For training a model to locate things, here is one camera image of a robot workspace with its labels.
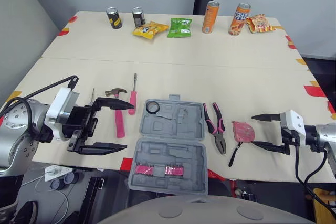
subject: black can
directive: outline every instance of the black can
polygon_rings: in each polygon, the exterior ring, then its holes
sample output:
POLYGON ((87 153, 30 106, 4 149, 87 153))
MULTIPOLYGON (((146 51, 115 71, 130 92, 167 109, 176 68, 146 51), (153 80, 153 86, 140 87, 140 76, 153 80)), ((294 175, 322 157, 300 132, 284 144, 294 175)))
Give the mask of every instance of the black can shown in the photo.
POLYGON ((106 9, 106 14, 110 20, 111 26, 114 29, 119 29, 122 27, 121 19, 119 17, 118 10, 114 7, 109 7, 106 9))
POLYGON ((143 14, 143 9, 140 7, 136 7, 132 11, 134 24, 136 27, 142 26, 145 24, 145 17, 143 14))

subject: green snack bag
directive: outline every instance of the green snack bag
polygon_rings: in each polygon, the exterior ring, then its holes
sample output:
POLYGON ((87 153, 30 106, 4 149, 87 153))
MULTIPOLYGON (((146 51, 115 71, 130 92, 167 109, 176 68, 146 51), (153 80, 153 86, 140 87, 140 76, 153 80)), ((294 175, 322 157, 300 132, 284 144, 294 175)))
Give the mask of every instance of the green snack bag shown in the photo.
POLYGON ((191 18, 171 18, 171 27, 168 33, 168 38, 183 38, 190 37, 191 18))

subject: black ring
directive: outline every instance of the black ring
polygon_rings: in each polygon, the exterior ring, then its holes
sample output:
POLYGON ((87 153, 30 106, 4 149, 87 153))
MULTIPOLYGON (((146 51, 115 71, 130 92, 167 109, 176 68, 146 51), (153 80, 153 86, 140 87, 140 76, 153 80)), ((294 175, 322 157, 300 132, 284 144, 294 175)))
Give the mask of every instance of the black ring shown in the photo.
POLYGON ((146 110, 147 110, 148 113, 154 115, 154 114, 156 114, 160 110, 160 105, 157 102, 155 102, 155 101, 148 101, 147 104, 146 104, 146 110), (156 111, 150 111, 149 110, 149 106, 153 105, 153 104, 157 107, 156 111))

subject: orange can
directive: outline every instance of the orange can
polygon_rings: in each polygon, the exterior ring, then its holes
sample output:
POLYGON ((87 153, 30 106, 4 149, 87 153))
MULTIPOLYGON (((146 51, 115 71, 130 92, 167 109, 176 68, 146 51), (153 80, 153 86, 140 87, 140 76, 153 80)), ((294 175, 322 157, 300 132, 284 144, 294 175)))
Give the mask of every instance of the orange can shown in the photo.
POLYGON ((219 2, 217 1, 209 1, 206 5, 206 11, 202 26, 202 32, 209 34, 214 29, 214 25, 216 22, 216 17, 219 10, 219 2))
POLYGON ((239 35, 245 22, 248 13, 250 12, 251 5, 240 3, 237 7, 236 13, 233 17, 232 23, 229 28, 229 34, 231 35, 239 35))

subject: pink pliers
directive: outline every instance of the pink pliers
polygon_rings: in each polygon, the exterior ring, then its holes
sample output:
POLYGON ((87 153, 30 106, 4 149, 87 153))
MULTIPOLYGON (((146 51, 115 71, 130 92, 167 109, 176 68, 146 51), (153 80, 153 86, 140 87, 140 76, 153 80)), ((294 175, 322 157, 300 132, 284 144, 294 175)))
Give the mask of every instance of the pink pliers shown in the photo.
POLYGON ((221 154, 225 154, 226 143, 225 143, 225 139, 223 138, 225 127, 223 123, 222 114, 219 110, 217 103, 213 102, 212 106, 214 107, 214 110, 217 115, 217 127, 215 127, 213 122, 210 120, 207 109, 206 109, 206 105, 205 103, 203 103, 205 122, 208 125, 210 134, 212 134, 215 137, 215 144, 216 144, 217 149, 219 150, 221 154))

